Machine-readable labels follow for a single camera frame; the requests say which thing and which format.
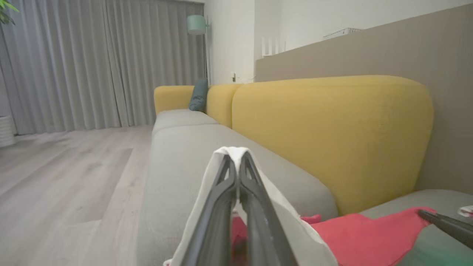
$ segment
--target gray curtain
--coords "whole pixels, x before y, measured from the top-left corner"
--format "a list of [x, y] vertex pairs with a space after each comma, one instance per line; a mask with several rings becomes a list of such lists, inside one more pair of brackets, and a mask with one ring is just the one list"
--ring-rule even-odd
[[14, 0], [0, 65], [19, 134], [152, 124], [153, 89], [205, 76], [203, 5], [163, 0]]

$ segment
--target throw pillow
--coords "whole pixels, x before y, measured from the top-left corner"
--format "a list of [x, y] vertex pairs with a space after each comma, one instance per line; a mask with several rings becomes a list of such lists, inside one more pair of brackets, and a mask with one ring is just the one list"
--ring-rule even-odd
[[199, 79], [192, 91], [191, 101], [189, 102], [189, 109], [192, 111], [205, 111], [205, 104], [207, 103], [207, 92], [209, 91], [209, 84], [207, 79]]

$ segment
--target white cloth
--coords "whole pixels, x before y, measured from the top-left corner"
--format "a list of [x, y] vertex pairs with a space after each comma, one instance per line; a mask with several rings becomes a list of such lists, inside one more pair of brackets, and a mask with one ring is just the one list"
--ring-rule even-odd
[[[337, 260], [328, 248], [327, 244], [308, 223], [300, 219], [294, 207], [292, 207], [277, 187], [261, 171], [257, 158], [248, 148], [243, 147], [222, 147], [214, 151], [205, 170], [202, 185], [194, 208], [187, 220], [181, 242], [174, 253], [173, 259], [164, 262], [164, 266], [180, 266], [223, 157], [228, 154], [235, 163], [236, 170], [239, 171], [241, 158], [247, 151], [252, 155], [254, 163], [258, 168], [258, 173], [260, 174], [266, 191], [271, 198], [276, 214], [281, 222], [282, 228], [288, 238], [298, 264], [300, 266], [338, 266]], [[246, 213], [239, 201], [236, 203], [235, 210], [246, 223]]]

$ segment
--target yellow armrest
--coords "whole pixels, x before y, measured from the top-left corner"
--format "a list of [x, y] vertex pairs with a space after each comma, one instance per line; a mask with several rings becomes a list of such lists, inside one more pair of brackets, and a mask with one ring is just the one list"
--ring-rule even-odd
[[154, 89], [156, 114], [165, 110], [187, 109], [194, 86], [160, 86]]

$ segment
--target wooden floor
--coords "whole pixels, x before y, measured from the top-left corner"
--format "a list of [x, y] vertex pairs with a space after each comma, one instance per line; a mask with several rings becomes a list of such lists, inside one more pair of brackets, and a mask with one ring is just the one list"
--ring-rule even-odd
[[0, 149], [0, 265], [135, 265], [151, 129], [26, 135]]

